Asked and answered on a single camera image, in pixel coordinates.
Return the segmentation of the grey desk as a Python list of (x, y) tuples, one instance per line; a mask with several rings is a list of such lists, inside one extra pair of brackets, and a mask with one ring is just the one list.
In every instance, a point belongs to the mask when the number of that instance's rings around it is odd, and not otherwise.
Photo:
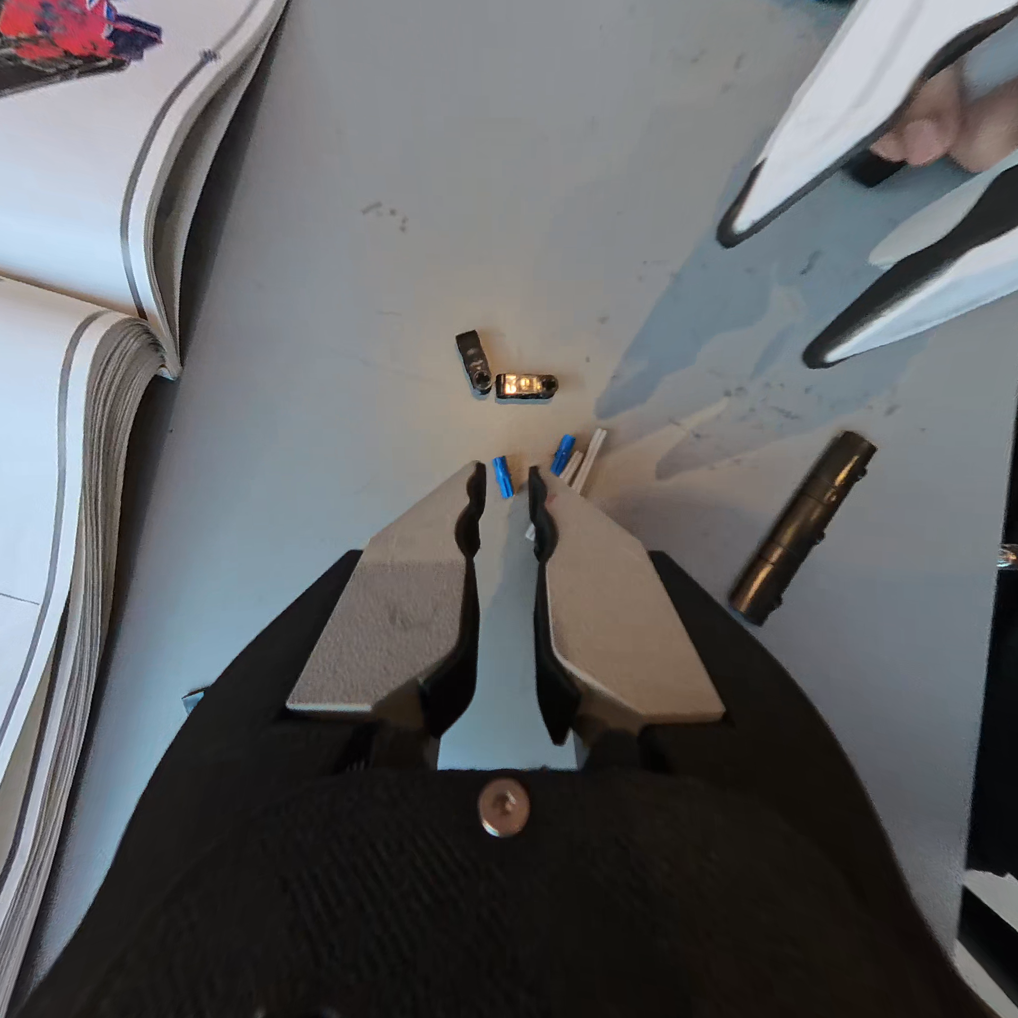
[[(74, 932), (215, 680), (468, 460), (518, 484), (609, 435), (590, 492), (721, 604), (833, 435), (876, 456), (757, 635), (955, 935), (1016, 402), (1016, 298), (811, 372), (867, 256), (959, 177), (827, 180), (737, 248), (719, 216), (838, 26), (815, 2), (293, 2), (187, 254), (185, 369), (124, 480), (116, 599), (49, 899)], [(455, 345), (555, 375), (472, 394)]]

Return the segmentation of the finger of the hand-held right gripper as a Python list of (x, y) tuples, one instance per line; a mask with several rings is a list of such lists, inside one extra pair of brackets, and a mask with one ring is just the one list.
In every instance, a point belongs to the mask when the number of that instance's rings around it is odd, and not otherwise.
[(996, 165), (902, 222), (870, 254), (879, 277), (803, 350), (831, 367), (1017, 288), (1017, 167)]
[(736, 247), (809, 194), (1016, 10), (1012, 1), (855, 3), (719, 222), (719, 244)]

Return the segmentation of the black axle connector brick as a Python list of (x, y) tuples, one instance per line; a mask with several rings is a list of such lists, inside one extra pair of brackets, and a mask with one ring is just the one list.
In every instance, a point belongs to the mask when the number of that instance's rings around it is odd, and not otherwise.
[(770, 529), (761, 555), (771, 563), (801, 564), (823, 540), (836, 511), (834, 502), (797, 495)]

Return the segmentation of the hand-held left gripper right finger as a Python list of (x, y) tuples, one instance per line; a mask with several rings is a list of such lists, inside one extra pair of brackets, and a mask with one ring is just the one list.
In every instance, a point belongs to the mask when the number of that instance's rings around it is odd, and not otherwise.
[(640, 540), (532, 467), (538, 704), (556, 745), (717, 723), (726, 711)]

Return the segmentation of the open instruction booklet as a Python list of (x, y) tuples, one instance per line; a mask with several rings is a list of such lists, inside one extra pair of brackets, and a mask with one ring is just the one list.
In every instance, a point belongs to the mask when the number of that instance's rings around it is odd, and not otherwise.
[(1, 1007), (112, 610), (134, 418), (181, 372), (185, 248), (282, 1), (1, 3)]

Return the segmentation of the person's right hand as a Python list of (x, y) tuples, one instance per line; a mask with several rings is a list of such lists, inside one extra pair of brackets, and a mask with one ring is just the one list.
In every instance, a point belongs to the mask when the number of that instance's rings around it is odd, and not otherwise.
[(870, 146), (891, 163), (924, 167), (950, 158), (970, 173), (988, 170), (1017, 148), (1017, 81), (972, 95), (953, 65), (918, 91), (892, 127)]

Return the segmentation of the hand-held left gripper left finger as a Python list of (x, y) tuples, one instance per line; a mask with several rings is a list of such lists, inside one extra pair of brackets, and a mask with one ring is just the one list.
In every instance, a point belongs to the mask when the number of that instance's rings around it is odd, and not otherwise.
[(487, 469), (468, 462), (370, 539), (286, 706), (441, 738), (477, 684)]

